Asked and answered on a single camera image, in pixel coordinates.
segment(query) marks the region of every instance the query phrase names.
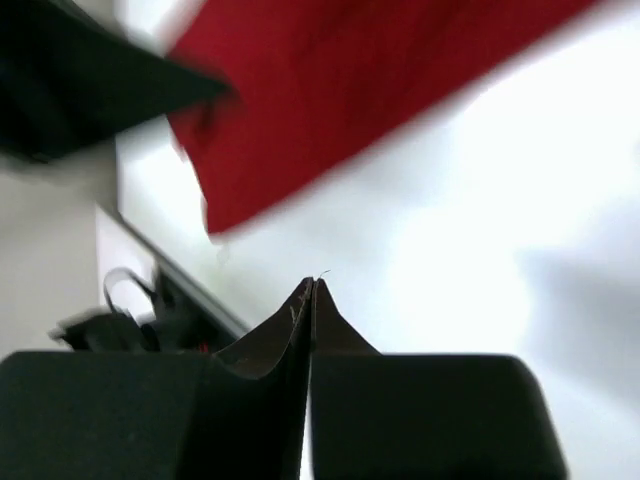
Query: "red cloth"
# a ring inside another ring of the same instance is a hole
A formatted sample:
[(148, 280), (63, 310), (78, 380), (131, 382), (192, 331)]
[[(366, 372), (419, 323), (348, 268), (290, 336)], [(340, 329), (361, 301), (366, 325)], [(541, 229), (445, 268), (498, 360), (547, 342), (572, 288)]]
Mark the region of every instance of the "red cloth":
[(169, 120), (209, 231), (282, 200), (595, 1), (208, 1), (171, 56), (222, 72), (239, 101)]

